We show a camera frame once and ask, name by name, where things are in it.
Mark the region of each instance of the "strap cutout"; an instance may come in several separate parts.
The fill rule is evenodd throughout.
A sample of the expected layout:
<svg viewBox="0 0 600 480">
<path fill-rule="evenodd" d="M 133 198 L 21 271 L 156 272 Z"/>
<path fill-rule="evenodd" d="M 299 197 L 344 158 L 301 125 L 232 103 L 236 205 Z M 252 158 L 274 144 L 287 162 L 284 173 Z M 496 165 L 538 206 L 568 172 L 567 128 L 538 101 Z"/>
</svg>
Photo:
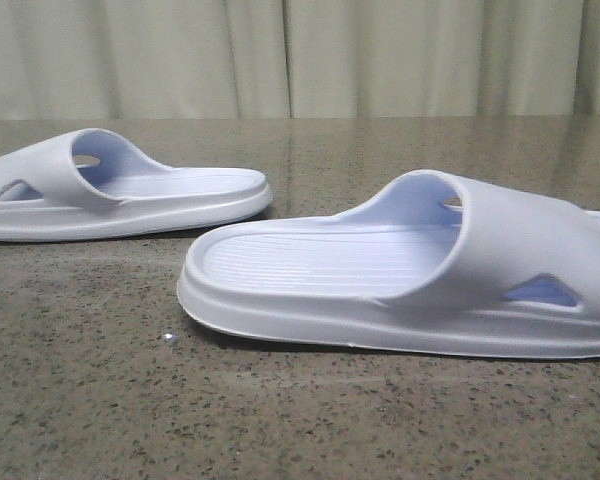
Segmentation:
<svg viewBox="0 0 600 480">
<path fill-rule="evenodd" d="M 445 199 L 442 202 L 442 204 L 445 207 L 450 208 L 452 210 L 459 210 L 460 208 L 462 208 L 462 200 L 460 200 L 460 197 L 458 197 L 457 195 Z"/>
<path fill-rule="evenodd" d="M 551 275 L 538 275 L 504 295 L 512 301 L 548 303 L 563 307 L 575 307 L 578 300 L 571 290 Z"/>
<path fill-rule="evenodd" d="M 24 180 L 15 180 L 0 190 L 0 202 L 20 202 L 23 200 L 39 200 L 42 193 Z"/>
<path fill-rule="evenodd" d="M 73 163 L 77 168 L 93 168 L 100 165 L 101 160 L 92 155 L 74 155 Z"/>
</svg>

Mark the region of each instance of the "slipper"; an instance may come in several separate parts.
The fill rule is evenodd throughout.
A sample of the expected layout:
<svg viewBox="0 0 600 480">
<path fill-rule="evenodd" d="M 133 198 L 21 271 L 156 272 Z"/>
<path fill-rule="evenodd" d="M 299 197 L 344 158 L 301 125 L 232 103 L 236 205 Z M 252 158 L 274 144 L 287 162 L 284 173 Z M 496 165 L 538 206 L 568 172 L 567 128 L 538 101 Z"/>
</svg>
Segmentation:
<svg viewBox="0 0 600 480">
<path fill-rule="evenodd" d="M 78 155 L 95 157 L 95 163 L 76 165 Z M 114 132 L 78 130 L 0 157 L 0 241 L 217 225 L 250 217 L 271 198 L 261 172 L 174 168 Z"/>
<path fill-rule="evenodd" d="M 178 299 L 208 327 L 259 339 L 600 356 L 600 213 L 414 171 L 338 215 L 204 234 Z"/>
</svg>

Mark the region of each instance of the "triangular hole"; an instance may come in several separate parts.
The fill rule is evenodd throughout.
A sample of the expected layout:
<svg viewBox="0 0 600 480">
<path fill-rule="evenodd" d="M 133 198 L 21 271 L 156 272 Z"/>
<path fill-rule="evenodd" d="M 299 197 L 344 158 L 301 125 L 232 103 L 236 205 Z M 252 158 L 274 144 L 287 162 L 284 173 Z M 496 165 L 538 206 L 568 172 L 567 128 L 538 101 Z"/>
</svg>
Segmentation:
<svg viewBox="0 0 600 480">
<path fill-rule="evenodd" d="M 19 202 L 23 200 L 38 200 L 42 193 L 24 180 L 16 180 L 0 191 L 1 202 Z"/>
<path fill-rule="evenodd" d="M 578 304 L 570 289 L 551 275 L 538 275 L 505 293 L 509 300 L 548 303 L 563 307 L 575 307 Z"/>
</svg>

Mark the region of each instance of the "curtain fold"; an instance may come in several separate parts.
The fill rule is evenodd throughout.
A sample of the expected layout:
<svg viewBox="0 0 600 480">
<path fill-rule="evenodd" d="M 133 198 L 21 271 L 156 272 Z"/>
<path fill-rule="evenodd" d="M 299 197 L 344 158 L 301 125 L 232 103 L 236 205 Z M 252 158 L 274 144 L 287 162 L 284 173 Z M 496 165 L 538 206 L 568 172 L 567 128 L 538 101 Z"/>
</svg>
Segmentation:
<svg viewBox="0 0 600 480">
<path fill-rule="evenodd" d="M 600 0 L 0 0 L 0 119 L 600 113 Z"/>
</svg>

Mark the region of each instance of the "granite countertop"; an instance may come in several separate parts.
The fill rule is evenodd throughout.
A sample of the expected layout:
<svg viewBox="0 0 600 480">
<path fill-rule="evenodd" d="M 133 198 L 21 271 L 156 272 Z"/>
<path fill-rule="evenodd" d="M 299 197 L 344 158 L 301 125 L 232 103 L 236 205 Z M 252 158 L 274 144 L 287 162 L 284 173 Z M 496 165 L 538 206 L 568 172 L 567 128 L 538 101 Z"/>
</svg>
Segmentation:
<svg viewBox="0 0 600 480">
<path fill-rule="evenodd" d="M 600 209 L 600 116 L 0 121 L 0 155 L 87 126 L 266 172 L 258 218 L 336 213 L 423 167 Z M 0 244 L 0 478 L 600 479 L 600 360 L 213 333 L 175 296 L 201 233 Z"/>
</svg>

